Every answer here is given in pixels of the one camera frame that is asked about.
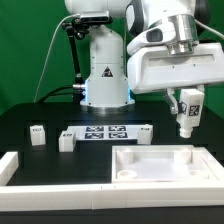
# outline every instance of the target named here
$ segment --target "white plastic part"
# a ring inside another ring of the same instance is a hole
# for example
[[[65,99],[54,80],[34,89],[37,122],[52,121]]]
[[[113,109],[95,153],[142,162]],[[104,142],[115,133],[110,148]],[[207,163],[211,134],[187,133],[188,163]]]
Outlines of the white plastic part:
[[[18,153],[7,152],[0,160],[0,186],[9,182],[18,167]]]
[[[133,152],[133,163],[120,163],[119,154],[127,146],[114,146],[112,153],[112,183],[190,182],[202,179],[192,170],[207,173],[209,181],[218,182],[213,170],[201,157],[206,150],[191,145],[128,146]]]
[[[69,126],[67,131],[76,133],[77,141],[105,141],[137,139],[141,125]]]
[[[120,147],[127,146],[113,147],[112,162],[116,161],[116,149],[120,149]],[[173,159],[174,151],[178,148],[181,150],[189,147],[193,152],[192,162],[195,165],[194,167],[190,166],[189,170],[203,170],[208,173],[209,178],[201,179],[204,181],[195,181],[189,177],[189,172],[187,172],[188,179],[186,181],[167,182],[153,179],[147,183],[144,181],[136,182],[141,178],[141,173],[138,172],[136,179],[116,184],[0,187],[0,211],[224,205],[224,168],[205,148],[194,148],[186,145],[128,147],[134,151],[137,150],[135,152],[140,153],[141,157],[147,160],[147,153],[150,157],[154,155],[154,158],[157,157],[158,159],[161,156]],[[173,165],[177,168],[185,166],[184,164]],[[155,168],[152,169],[152,173],[160,175],[161,170]],[[112,176],[116,177],[117,172],[113,171]]]
[[[133,170],[121,170],[117,173],[118,180],[131,180],[137,178],[138,174]]]
[[[163,39],[159,42],[148,42],[147,40],[147,33],[152,32],[154,30],[160,30],[162,32]],[[150,46],[156,46],[156,45],[163,45],[166,44],[173,39],[176,38],[176,31],[174,28],[174,25],[172,22],[165,22],[159,26],[156,26],[155,28],[146,30],[139,34],[137,37],[135,37],[130,44],[127,46],[127,52],[129,55],[133,55],[138,50],[140,50],[143,47],[150,47]]]
[[[32,146],[45,145],[45,131],[43,125],[30,126],[30,137]]]
[[[130,148],[124,148],[117,151],[117,163],[127,165],[133,163],[133,151]]]
[[[224,82],[224,54],[219,43],[194,46],[194,53],[170,56],[167,47],[142,48],[128,61],[128,82],[136,93]]]
[[[137,143],[140,145],[150,145],[153,137],[153,126],[146,124],[139,128]]]
[[[59,152],[73,152],[76,144],[75,132],[63,131],[59,137]]]
[[[197,89],[182,89],[180,103],[183,112],[177,115],[180,124],[180,136],[190,138],[193,127],[199,126],[204,102],[204,93]]]

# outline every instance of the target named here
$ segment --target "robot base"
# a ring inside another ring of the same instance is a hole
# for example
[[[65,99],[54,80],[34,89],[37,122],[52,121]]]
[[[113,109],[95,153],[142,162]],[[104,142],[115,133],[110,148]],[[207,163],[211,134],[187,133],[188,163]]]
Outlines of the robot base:
[[[92,105],[89,105],[85,101],[81,101],[80,106],[82,111],[90,113],[116,114],[116,113],[123,113],[126,111],[133,111],[135,109],[135,101],[131,99],[129,102],[127,102],[126,105],[122,105],[119,107],[94,107]]]

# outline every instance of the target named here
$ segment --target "black cable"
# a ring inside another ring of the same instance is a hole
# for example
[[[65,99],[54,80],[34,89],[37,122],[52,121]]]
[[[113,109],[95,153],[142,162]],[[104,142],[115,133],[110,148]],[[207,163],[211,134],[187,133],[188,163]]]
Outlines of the black cable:
[[[61,90],[65,90],[65,89],[72,89],[72,85],[69,85],[69,86],[62,86],[62,87],[59,87],[51,92],[49,92],[47,95],[45,95],[44,97],[40,98],[37,103],[43,103],[48,97],[54,95],[55,93],[61,91]]]

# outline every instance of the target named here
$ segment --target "cable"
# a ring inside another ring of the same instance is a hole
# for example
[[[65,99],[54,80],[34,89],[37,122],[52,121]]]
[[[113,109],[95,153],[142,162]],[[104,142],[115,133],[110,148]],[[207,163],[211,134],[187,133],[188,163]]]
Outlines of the cable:
[[[42,97],[41,99],[38,100],[38,103],[43,103],[48,97],[50,96],[53,96],[53,95],[56,95],[55,93],[61,91],[61,90],[65,90],[65,89],[72,89],[72,85],[70,86],[62,86],[62,87],[59,87],[55,90],[52,90],[51,92],[49,92],[47,95],[45,95],[44,97]]]
[[[217,36],[219,36],[220,38],[222,38],[224,40],[224,35],[220,32],[218,32],[217,30],[214,30],[206,25],[204,25],[203,23],[199,22],[198,20],[195,19],[196,24],[198,24],[199,26],[203,27],[204,29],[216,34]]]
[[[38,103],[44,103],[44,101],[46,99],[48,99],[49,97],[52,97],[52,96],[64,96],[64,95],[73,95],[73,93],[54,93],[47,97],[42,97],[40,100],[38,100]]]
[[[36,101],[37,101],[37,95],[38,95],[38,92],[39,92],[39,89],[40,89],[40,85],[41,85],[42,79],[43,79],[44,74],[45,74],[45,71],[46,71],[46,67],[47,67],[47,64],[48,64],[49,56],[50,56],[51,51],[52,51],[52,46],[53,46],[53,44],[54,44],[56,34],[57,34],[57,32],[58,32],[60,26],[62,25],[62,23],[63,23],[66,19],[73,18],[74,16],[76,16],[76,15],[71,15],[71,16],[67,16],[67,17],[65,17],[63,20],[61,20],[61,22],[58,24],[58,26],[56,27],[56,29],[55,29],[55,31],[54,31],[53,37],[52,37],[52,39],[51,39],[51,43],[50,43],[50,45],[49,45],[48,53],[47,53],[47,56],[46,56],[46,59],[45,59],[44,67],[43,67],[43,70],[42,70],[42,73],[41,73],[41,76],[40,76],[40,79],[39,79],[39,83],[38,83],[38,86],[37,86],[36,94],[35,94],[35,97],[34,97],[34,103],[36,103]]]

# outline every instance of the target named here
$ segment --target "robot logo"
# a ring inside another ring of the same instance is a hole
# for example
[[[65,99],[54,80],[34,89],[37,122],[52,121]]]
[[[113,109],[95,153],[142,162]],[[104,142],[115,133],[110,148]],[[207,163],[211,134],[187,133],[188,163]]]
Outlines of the robot logo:
[[[111,72],[111,70],[110,70],[110,68],[109,68],[108,66],[107,66],[107,68],[105,69],[105,71],[104,71],[102,77],[113,77],[113,74],[112,74],[112,72]]]

